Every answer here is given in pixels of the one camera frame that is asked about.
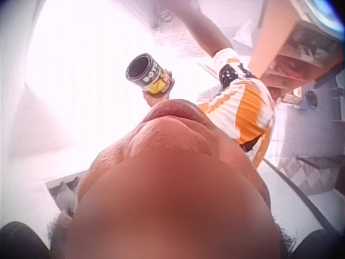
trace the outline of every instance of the man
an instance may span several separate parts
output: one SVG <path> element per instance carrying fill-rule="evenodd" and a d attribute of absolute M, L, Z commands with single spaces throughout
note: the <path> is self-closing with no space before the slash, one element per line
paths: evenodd
<path fill-rule="evenodd" d="M 281 231 L 256 168 L 274 124 L 269 91 L 218 27 L 184 0 L 157 0 L 215 61 L 222 90 L 197 105 L 153 98 L 144 120 L 79 182 L 66 258 L 278 258 Z"/>

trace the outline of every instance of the orange and white shirt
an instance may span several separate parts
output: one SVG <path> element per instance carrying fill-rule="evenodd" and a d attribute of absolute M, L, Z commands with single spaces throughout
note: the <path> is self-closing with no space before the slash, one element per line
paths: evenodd
<path fill-rule="evenodd" d="M 235 50 L 213 58 L 220 90 L 199 108 L 245 151 L 255 168 L 263 160 L 274 126 L 274 101 L 266 86 L 240 62 Z"/>

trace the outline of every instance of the can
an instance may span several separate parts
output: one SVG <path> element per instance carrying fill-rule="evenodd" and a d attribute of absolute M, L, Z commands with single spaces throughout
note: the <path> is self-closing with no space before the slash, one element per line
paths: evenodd
<path fill-rule="evenodd" d="M 154 97 L 163 96 L 171 87 L 170 74 L 147 53 L 133 59 L 127 67 L 126 78 Z"/>

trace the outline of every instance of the mouth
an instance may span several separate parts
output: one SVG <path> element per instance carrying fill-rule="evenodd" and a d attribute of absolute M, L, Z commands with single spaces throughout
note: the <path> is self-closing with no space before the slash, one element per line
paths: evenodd
<path fill-rule="evenodd" d="M 204 126 L 208 126 L 208 121 L 204 114 L 200 114 L 193 103 L 185 100 L 168 100 L 157 104 L 149 114 L 144 118 L 142 123 L 158 119 L 165 116 L 174 116 L 183 119 L 196 121 Z"/>

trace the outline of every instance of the shelf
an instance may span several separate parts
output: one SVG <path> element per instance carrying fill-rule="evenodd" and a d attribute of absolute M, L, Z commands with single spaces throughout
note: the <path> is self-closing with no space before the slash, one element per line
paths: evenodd
<path fill-rule="evenodd" d="M 281 76 L 275 76 L 272 74 L 265 74 L 261 77 L 261 81 L 266 85 L 270 87 L 280 88 L 280 89 L 286 89 L 289 91 L 292 91 L 294 89 L 294 80 L 281 77 Z"/>
<path fill-rule="evenodd" d="M 300 61 L 303 61 L 307 64 L 311 64 L 313 66 L 319 67 L 319 68 L 323 68 L 323 63 L 317 59 L 314 59 L 312 62 L 307 62 L 304 61 L 300 58 L 300 55 L 298 53 L 298 50 L 295 49 L 293 46 L 289 45 L 289 44 L 285 44 L 281 50 L 278 52 L 278 55 L 281 56 L 285 56 L 285 57 L 289 57 L 289 58 L 294 58 L 294 59 L 298 59 Z"/>
<path fill-rule="evenodd" d="M 286 78 L 290 78 L 290 79 L 293 79 L 293 80 L 299 80 L 299 81 L 303 81 L 303 82 L 307 82 L 308 79 L 302 79 L 302 78 L 296 78 L 296 77 L 291 77 L 291 76 L 288 76 L 286 73 L 284 73 L 282 70 L 278 70 L 276 71 L 275 69 L 271 69 L 271 68 L 268 68 L 265 72 L 266 74 L 273 74 L 275 76 L 280 76 L 280 77 L 286 77 Z"/>

